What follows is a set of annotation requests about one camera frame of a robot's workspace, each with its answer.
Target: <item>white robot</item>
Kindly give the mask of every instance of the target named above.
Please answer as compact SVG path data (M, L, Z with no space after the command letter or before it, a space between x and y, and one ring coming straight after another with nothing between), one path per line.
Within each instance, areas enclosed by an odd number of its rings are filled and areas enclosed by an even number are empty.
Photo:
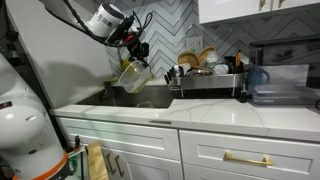
M132 55L137 59L141 57L139 48L137 50L137 46L141 46L138 38L145 26L130 33L134 16L126 18L114 5L103 3L90 21L83 22L68 0L41 2L52 15L99 43L128 47L129 51L134 48ZM60 146L40 99L1 54L0 156L13 168L15 180L78 179L69 167L68 156Z

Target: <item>white countertop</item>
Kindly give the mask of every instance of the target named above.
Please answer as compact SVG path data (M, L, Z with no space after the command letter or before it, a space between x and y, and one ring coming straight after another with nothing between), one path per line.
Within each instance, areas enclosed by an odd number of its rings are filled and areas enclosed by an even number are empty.
M173 100L168 109L67 105L52 115L177 129L320 142L320 114L307 108L254 107L234 99Z

